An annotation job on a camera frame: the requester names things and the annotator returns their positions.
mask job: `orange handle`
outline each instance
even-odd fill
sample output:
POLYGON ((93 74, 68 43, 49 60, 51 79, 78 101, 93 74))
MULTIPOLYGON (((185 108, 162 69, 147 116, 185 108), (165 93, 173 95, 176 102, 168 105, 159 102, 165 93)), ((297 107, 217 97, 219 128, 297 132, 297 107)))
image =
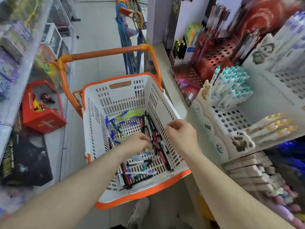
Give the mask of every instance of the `orange handle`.
POLYGON ((63 55, 57 60, 57 66, 60 73, 60 77, 62 80, 63 90, 68 98, 68 100, 71 102, 77 113, 80 115, 81 118, 83 118, 82 114, 82 106, 79 103, 79 101, 76 101, 76 99, 73 97, 69 85, 67 82, 66 77, 66 70, 64 68, 64 64, 67 62, 73 62, 76 60, 82 60, 82 59, 90 59, 90 58, 96 58, 96 57, 103 57, 108 55, 116 55, 116 54, 123 54, 123 53, 129 53, 134 51, 145 51, 149 50, 152 56, 152 60, 155 64, 155 68, 157 71, 156 78, 161 86, 161 72, 160 68, 156 59, 155 51, 151 45, 148 44, 141 44, 137 46, 130 46, 130 47, 121 47, 121 48, 115 48, 115 49, 109 49, 109 50, 102 50, 102 51, 92 51, 92 52, 86 52, 86 53, 79 53, 79 54, 73 54, 73 55, 63 55))

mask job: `white sneaker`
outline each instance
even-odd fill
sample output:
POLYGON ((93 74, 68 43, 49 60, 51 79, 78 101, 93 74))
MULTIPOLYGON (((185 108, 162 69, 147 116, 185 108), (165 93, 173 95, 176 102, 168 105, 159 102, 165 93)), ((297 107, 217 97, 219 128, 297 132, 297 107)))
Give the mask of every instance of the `white sneaker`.
POLYGON ((136 227, 140 229, 140 225, 142 224, 143 219, 146 216, 148 207, 149 207, 149 199, 148 198, 140 199, 135 204, 135 208, 132 211, 132 215, 128 220, 127 228, 129 228, 128 226, 136 225, 136 227))

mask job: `red display stand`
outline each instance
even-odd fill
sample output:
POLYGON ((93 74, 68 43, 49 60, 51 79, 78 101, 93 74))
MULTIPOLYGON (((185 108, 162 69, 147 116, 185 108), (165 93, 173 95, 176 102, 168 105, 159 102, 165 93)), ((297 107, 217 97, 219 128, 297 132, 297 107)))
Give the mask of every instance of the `red display stand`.
POLYGON ((22 100, 23 124, 41 133, 49 133, 67 124, 63 106, 56 89, 46 80, 39 80, 27 85, 22 100), (45 104, 40 100, 40 94, 47 92, 55 104, 45 104), (43 111, 34 111, 33 97, 47 106, 43 111))

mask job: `person's right hand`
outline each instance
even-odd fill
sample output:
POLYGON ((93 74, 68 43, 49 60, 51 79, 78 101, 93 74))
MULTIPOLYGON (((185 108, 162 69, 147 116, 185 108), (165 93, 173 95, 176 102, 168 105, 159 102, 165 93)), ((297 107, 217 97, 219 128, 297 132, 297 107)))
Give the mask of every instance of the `person's right hand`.
POLYGON ((193 126, 181 119, 170 122, 165 131, 168 135, 172 147, 180 154, 185 155, 189 152, 200 151, 196 130, 193 126))

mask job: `circular logo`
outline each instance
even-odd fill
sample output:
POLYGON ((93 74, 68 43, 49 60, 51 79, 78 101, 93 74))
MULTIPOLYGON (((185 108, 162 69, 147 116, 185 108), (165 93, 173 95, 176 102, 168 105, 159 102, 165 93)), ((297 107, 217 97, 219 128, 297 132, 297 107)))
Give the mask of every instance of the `circular logo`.
POLYGON ((209 132, 211 131, 211 125, 208 122, 204 123, 204 128, 209 132))
POLYGON ((196 111, 197 113, 200 113, 200 107, 199 107, 198 104, 195 104, 195 111, 196 111))
POLYGON ((220 152, 221 154, 224 153, 224 149, 223 149, 223 147, 222 147, 221 144, 217 143, 217 144, 216 144, 216 149, 217 149, 217 151, 220 152))

